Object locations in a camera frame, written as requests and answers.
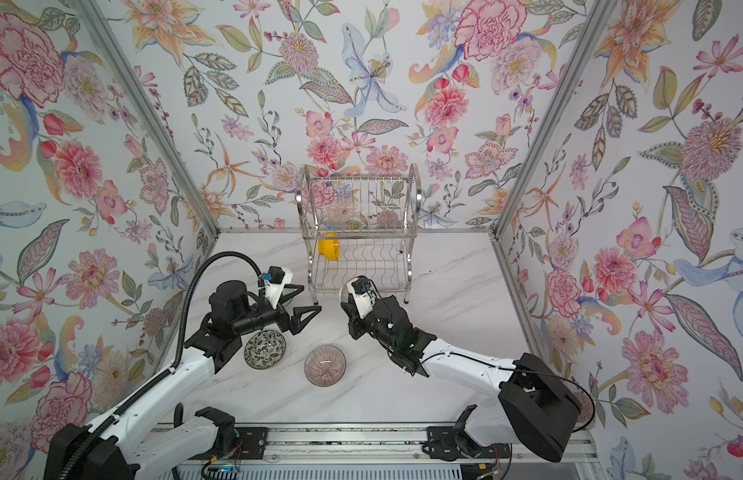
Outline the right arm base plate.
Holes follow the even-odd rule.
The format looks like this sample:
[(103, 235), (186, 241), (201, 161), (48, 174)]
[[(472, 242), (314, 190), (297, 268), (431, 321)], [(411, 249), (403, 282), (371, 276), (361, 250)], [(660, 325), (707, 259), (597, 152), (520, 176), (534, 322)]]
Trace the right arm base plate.
[(447, 462), (459, 459), (497, 460), (511, 457), (509, 444), (493, 444), (483, 447), (471, 440), (465, 432), (445, 426), (427, 427), (427, 440), (423, 443), (421, 450), (431, 459)]

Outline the steel two-tier dish rack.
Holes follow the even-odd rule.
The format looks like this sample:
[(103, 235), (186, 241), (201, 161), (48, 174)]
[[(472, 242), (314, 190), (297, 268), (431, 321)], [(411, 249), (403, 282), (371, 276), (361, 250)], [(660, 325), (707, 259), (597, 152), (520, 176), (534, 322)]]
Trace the steel two-tier dish rack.
[[(307, 253), (311, 297), (339, 292), (359, 275), (378, 290), (409, 302), (413, 289), (413, 250), (419, 233), (423, 188), (419, 168), (405, 176), (373, 174), (320, 177), (302, 166), (295, 188), (301, 236)], [(340, 256), (328, 261), (317, 242), (338, 235)]]

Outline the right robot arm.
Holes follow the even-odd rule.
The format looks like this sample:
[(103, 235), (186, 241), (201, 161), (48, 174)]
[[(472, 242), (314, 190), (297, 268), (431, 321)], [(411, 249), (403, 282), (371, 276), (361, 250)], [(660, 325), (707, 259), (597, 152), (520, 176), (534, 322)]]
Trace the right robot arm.
[(393, 364), (412, 376), (455, 382), (493, 400), (465, 407), (455, 423), (463, 448), (519, 442), (537, 457), (559, 462), (583, 411), (561, 378), (537, 356), (517, 360), (481, 355), (415, 326), (393, 296), (351, 293), (340, 302), (353, 339), (369, 336)]

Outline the dark blue patterned bowl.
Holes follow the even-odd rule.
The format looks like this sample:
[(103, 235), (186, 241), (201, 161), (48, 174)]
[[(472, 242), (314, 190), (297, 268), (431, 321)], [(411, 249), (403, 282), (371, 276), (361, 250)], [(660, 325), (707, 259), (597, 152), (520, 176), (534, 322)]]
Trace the dark blue patterned bowl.
[(348, 280), (344, 284), (343, 288), (340, 290), (341, 301), (352, 301), (353, 302), (352, 297), (351, 297), (351, 294), (348, 291), (349, 282), (351, 282), (351, 280)]

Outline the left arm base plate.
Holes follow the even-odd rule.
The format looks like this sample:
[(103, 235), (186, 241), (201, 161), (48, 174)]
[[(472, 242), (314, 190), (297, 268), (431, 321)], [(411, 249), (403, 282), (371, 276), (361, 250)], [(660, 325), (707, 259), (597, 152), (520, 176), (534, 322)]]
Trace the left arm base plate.
[(217, 435), (212, 447), (191, 457), (191, 460), (261, 460), (267, 444), (266, 427), (235, 427)]

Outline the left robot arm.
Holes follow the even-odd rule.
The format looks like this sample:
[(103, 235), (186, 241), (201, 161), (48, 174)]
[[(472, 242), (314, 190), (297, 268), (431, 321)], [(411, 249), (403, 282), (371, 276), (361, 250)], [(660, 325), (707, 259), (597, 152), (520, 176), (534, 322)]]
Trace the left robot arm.
[(46, 479), (152, 479), (199, 455), (223, 457), (243, 439), (232, 415), (203, 407), (167, 434), (152, 428), (193, 390), (213, 378), (241, 350), (242, 338), (269, 325), (299, 334), (321, 308), (285, 308), (303, 292), (283, 280), (263, 281), (255, 292), (238, 280), (221, 283), (209, 297), (199, 330), (179, 347), (181, 358), (117, 406), (79, 427), (63, 427), (50, 442)]

